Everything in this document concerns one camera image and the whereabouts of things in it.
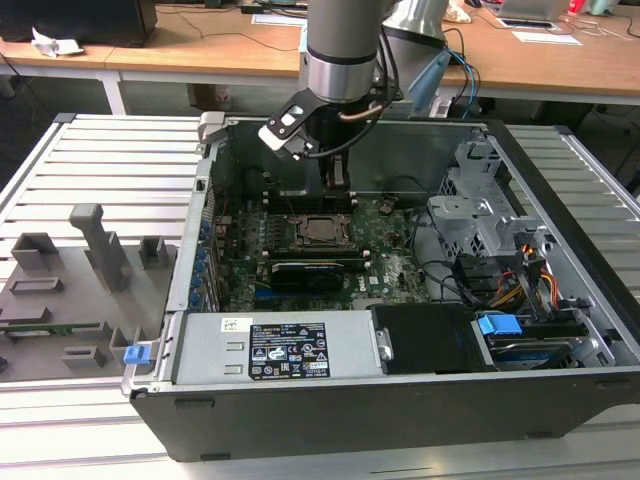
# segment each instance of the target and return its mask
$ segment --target sticker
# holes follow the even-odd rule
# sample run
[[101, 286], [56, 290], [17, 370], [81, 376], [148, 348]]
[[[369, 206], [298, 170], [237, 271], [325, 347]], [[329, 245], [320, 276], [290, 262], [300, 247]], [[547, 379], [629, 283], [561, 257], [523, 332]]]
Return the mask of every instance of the sticker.
[[331, 376], [324, 323], [249, 325], [248, 331], [248, 372], [253, 380]]
[[253, 324], [253, 318], [223, 318], [220, 324], [222, 333], [246, 333]]

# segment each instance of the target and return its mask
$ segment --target aluminum extrusion table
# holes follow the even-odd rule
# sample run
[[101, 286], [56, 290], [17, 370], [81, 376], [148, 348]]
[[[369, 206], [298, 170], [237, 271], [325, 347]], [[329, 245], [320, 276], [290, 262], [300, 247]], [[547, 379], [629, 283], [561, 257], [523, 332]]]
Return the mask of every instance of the aluminum extrusion table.
[[[0, 280], [15, 265], [10, 250], [21, 232], [46, 231], [57, 245], [83, 244], [66, 222], [76, 202], [102, 203], [105, 227], [124, 244], [146, 234], [179, 245], [199, 159], [197, 124], [197, 118], [98, 115], [54, 123], [0, 195]], [[638, 204], [574, 137], [553, 127], [510, 128], [640, 297]], [[516, 195], [527, 208], [524, 194]], [[119, 383], [0, 384], [3, 480], [640, 477], [640, 406], [611, 409], [562, 439], [178, 464]], [[49, 467], [57, 468], [43, 474]]]

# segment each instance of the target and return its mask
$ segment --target blue latch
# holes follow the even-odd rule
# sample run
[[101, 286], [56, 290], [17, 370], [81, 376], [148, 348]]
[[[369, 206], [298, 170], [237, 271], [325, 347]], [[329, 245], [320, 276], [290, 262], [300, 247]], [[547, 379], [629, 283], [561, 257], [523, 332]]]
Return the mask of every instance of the blue latch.
[[521, 335], [522, 327], [515, 315], [491, 313], [478, 319], [483, 335]]
[[125, 365], [149, 365], [151, 363], [151, 346], [131, 345], [124, 352]]

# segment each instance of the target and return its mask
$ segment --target motherboard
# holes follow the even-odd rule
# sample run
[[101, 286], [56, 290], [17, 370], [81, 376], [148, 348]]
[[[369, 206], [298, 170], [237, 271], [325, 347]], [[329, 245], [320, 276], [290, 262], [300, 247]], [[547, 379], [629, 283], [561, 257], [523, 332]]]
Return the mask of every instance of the motherboard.
[[411, 251], [414, 208], [381, 195], [319, 205], [226, 201], [216, 215], [223, 311], [364, 310], [427, 302]]

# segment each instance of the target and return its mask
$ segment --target black computer case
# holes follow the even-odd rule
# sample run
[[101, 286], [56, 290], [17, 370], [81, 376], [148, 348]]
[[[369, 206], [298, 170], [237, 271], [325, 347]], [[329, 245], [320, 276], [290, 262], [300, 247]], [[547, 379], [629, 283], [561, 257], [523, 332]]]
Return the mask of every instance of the black computer case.
[[48, 37], [80, 43], [142, 47], [157, 22], [154, 0], [1, 0], [0, 37], [6, 42]]

